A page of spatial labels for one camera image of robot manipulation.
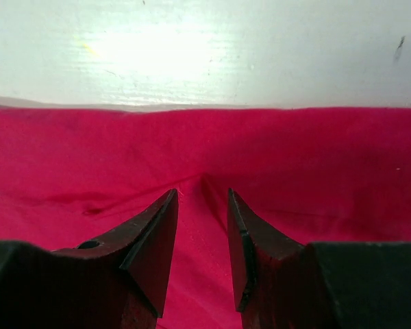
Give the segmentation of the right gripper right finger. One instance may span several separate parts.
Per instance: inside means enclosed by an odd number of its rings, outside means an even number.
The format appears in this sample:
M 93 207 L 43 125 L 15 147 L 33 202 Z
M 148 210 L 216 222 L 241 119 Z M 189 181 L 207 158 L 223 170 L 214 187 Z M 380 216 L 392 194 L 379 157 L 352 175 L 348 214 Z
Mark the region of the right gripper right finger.
M 244 328 L 411 328 L 411 243 L 300 244 L 229 190 L 234 303 Z

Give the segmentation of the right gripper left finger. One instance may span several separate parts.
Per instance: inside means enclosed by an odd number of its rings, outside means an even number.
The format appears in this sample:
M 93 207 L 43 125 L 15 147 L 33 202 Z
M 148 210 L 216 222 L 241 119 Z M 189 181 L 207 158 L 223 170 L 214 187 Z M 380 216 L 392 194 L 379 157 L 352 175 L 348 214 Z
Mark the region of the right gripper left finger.
M 75 248 L 0 241 L 0 328 L 155 328 L 177 217 L 172 189 Z

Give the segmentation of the red t shirt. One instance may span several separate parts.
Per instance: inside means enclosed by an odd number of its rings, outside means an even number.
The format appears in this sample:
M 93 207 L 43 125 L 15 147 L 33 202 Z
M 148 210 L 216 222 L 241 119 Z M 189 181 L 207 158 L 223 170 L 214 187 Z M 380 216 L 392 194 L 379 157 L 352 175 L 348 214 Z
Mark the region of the red t shirt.
M 239 328 L 227 192 L 300 243 L 411 241 L 411 109 L 0 108 L 0 239 L 75 247 L 179 193 L 159 328 Z

